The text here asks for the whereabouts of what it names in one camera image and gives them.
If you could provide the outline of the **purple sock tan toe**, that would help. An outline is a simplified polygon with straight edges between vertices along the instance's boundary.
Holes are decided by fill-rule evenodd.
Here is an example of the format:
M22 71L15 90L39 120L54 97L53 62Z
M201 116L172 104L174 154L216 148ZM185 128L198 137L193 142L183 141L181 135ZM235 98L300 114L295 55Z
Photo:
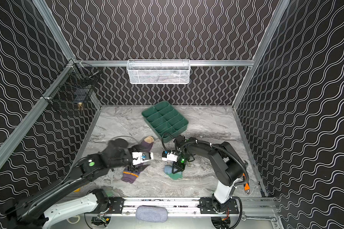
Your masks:
M151 152L153 144L154 138L152 136L148 136L139 144L132 146L129 149L133 161L130 166L125 167L121 178L122 181L133 184L139 177L140 173L149 166L146 162L149 162L154 158L153 153Z

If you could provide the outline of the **blue sock orange cuff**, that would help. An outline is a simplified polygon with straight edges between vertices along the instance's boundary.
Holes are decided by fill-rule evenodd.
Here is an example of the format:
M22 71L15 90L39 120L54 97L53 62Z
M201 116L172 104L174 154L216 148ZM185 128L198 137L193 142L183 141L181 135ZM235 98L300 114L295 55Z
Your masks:
M165 165L164 173L171 178L172 180L179 180L183 178L183 174L180 171L177 171L171 165Z

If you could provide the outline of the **green compartment tray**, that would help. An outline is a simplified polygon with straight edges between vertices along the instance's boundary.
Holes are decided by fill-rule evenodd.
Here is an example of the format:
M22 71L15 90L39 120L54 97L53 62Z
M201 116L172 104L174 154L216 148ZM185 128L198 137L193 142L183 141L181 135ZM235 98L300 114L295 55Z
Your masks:
M164 143L187 130L189 121L168 101L161 101L141 113L146 124Z

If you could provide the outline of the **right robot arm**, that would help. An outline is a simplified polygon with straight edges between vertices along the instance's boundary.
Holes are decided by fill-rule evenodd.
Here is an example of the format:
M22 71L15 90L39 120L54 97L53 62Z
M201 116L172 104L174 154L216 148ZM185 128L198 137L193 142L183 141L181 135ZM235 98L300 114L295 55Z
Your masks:
M247 162L239 157L228 142L212 144L194 137L186 139L179 135L174 139L174 150L171 150L171 153L177 156L172 164L173 174L183 172L187 163L195 160L195 156L210 161L218 179L213 200L221 205L233 197L238 186L249 183Z

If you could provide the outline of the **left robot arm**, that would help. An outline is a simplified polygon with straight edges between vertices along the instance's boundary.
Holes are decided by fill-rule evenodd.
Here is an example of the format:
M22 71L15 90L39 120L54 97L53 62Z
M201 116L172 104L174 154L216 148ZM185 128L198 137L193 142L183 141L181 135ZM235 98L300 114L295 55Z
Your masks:
M144 161L152 160L154 140L143 140L133 146L123 138L108 142L98 153L89 154L76 162L68 174L38 193L14 201L6 210L10 229L47 229L67 218L83 213L102 213L110 208L110 200L102 189L83 197L59 203L73 191L105 176L117 168L146 168Z

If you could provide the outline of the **grey cloth pad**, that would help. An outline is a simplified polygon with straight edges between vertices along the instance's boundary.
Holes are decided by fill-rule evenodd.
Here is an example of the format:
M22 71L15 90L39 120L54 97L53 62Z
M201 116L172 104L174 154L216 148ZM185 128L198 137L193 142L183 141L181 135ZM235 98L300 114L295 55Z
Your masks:
M135 216L138 220L147 222L166 222L168 219L168 211L161 207L139 206Z

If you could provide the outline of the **brass padlock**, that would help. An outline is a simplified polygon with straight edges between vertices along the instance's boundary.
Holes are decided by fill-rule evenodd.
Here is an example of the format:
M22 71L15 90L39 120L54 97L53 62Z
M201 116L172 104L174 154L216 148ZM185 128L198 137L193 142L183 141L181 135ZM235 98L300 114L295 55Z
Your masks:
M79 112L81 112L81 111L83 111L84 110L84 106L83 106L83 103L77 103L77 110L79 111Z

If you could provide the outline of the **silver combination wrench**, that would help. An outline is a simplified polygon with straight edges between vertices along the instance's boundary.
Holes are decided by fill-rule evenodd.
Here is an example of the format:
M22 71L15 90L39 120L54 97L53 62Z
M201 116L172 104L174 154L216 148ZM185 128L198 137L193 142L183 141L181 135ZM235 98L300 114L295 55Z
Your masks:
M247 216L245 213L242 213L241 215L241 220L246 221L246 220L260 220L260 221L272 221L272 222L277 222L276 217L258 217L258 216Z

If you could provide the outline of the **front aluminium rail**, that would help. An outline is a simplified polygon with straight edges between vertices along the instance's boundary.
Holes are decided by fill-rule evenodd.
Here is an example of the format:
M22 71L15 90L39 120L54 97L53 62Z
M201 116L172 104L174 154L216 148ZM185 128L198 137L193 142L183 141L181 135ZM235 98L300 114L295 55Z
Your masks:
M111 197L111 210L101 216L134 217L139 206L153 206L166 209L169 217L218 217L239 214L240 209L247 216L271 217L276 213L276 203L272 198L242 198L241 202L231 199L226 207L217 210L211 198L121 198Z

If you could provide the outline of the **aluminium frame profile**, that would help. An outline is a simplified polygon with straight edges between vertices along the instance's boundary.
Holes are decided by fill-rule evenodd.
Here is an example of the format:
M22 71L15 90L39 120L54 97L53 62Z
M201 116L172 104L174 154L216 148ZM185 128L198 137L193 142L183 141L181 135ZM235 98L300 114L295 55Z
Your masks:
M51 31L55 41L59 45L63 55L66 57L67 60L75 60L76 57L71 50L67 40L65 39L65 36L63 35L58 23L56 22L52 11L48 7L46 1L44 0L34 0L33 1L35 7L41 14L45 24Z

